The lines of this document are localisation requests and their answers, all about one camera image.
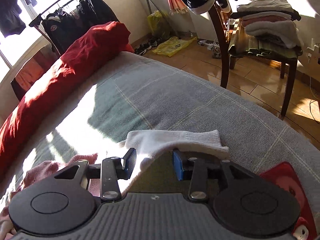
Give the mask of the black jacket with patch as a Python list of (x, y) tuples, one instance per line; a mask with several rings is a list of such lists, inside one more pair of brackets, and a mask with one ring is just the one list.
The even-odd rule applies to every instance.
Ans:
[(67, 12), (48, 14), (42, 26), (61, 55), (84, 34), (75, 18)]

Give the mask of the black hanging jacket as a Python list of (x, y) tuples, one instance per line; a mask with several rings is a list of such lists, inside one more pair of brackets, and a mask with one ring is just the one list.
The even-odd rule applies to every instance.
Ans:
[(86, 30), (95, 25), (119, 22), (113, 10), (103, 0), (80, 0), (76, 11)]

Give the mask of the yellow green bag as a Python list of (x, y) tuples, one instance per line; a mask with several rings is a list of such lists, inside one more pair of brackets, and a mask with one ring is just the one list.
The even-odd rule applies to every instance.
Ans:
[(147, 17), (147, 22), (154, 37), (165, 41), (170, 38), (171, 26), (158, 10)]

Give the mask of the metal clothes rack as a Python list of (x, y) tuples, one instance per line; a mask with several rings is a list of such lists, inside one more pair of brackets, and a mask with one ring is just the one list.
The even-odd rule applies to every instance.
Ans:
[[(42, 18), (42, 16), (50, 11), (50, 9), (54, 6), (56, 6), (59, 2), (61, 2), (62, 0), (57, 0), (56, 2), (54, 2), (52, 5), (50, 5), (47, 9), (45, 9), (42, 13), (38, 14), (35, 18), (33, 18), (33, 20), (29, 23), (29, 27), (31, 28), (35, 28), (51, 45), (52, 45), (52, 49), (53, 51), (57, 54), (57, 55), (61, 55), (59, 50), (57, 49), (56, 45), (54, 44), (54, 42), (50, 39), (50, 37), (47, 35), (47, 33), (45, 32), (45, 29), (42, 25), (42, 22), (45, 20), (45, 18)], [(67, 3), (65, 3), (62, 8), (68, 6), (70, 3), (73, 3), (73, 1), (75, 0), (69, 0)], [(153, 10), (151, 9), (151, 5), (153, 5), (153, 7), (155, 8), (155, 10), (158, 10), (160, 13), (162, 13), (161, 9), (159, 8), (159, 6), (155, 3), (154, 0), (145, 0), (146, 5), (148, 6), (148, 11), (149, 14), (153, 13)]]

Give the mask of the stack of folded clothes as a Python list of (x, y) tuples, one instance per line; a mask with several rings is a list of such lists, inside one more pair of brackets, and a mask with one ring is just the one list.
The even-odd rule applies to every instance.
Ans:
[(287, 0), (252, 0), (237, 6), (231, 18), (241, 21), (247, 35), (285, 49), (293, 49), (298, 56), (302, 55), (302, 41), (296, 26), (301, 16)]

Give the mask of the pink and white sweater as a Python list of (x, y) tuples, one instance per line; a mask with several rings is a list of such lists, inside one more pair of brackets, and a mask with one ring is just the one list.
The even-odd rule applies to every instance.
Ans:
[[(163, 131), (145, 130), (131, 131), (127, 138), (117, 144), (117, 157), (123, 156), (130, 148), (135, 148), (137, 152), (137, 164), (133, 169), (131, 178), (120, 183), (121, 193), (125, 193), (137, 180), (137, 178), (161, 155), (178, 149), (181, 152), (197, 152), (214, 155), (217, 158), (229, 159), (229, 148), (222, 146), (218, 130), (210, 132), (194, 133), (187, 131)], [(33, 185), (34, 183), (54, 174), (67, 165), (75, 161), (85, 159), (90, 164), (97, 164), (105, 154), (97, 153), (89, 155), (75, 155), (71, 160), (64, 164), (54, 160), (47, 160), (26, 171), (22, 182), (15, 191), (10, 193), (12, 198), (18, 192)]]

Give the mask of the red duvet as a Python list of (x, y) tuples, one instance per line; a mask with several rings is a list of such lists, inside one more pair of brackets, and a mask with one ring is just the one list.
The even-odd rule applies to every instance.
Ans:
[(132, 52), (125, 24), (91, 27), (25, 93), (1, 127), (1, 179), (41, 122), (69, 94), (120, 52)]

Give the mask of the yellow plastic bag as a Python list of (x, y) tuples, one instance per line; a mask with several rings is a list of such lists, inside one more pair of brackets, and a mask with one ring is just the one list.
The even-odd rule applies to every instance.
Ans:
[(196, 41), (197, 37), (193, 37), (189, 40), (179, 39), (177, 36), (169, 38), (167, 41), (161, 43), (152, 52), (157, 55), (164, 55), (172, 57), (180, 50), (187, 48), (192, 42)]

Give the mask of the green plaid bed blanket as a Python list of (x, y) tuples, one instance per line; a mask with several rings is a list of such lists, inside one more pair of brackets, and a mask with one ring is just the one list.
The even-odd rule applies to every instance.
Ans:
[(319, 210), (319, 150), (262, 107), (159, 61), (122, 52), (60, 101), (1, 176), (1, 202), (25, 172), (77, 154), (116, 155), (130, 131), (218, 130), (231, 160), (262, 173), (288, 161)]

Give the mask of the wooden chair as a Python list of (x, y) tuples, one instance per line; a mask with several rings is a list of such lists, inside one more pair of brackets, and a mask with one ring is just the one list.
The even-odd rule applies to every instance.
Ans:
[(231, 24), (231, 13), (222, 12), (217, 5), (208, 11), (216, 31), (220, 46), (222, 72), (220, 86), (228, 85), (229, 71), (234, 69), (237, 59), (251, 57), (262, 63), (280, 63), (280, 78), (287, 74), (281, 116), (285, 116), (289, 107), (293, 86), (296, 78), (298, 54), (293, 49), (285, 49), (272, 43), (259, 41), (254, 36), (247, 35), (239, 19)]

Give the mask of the orange hanging cloth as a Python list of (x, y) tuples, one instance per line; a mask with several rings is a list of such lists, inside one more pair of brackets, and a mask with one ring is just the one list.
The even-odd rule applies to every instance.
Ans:
[(19, 101), (57, 59), (52, 45), (47, 44), (21, 67), (11, 81), (12, 89)]

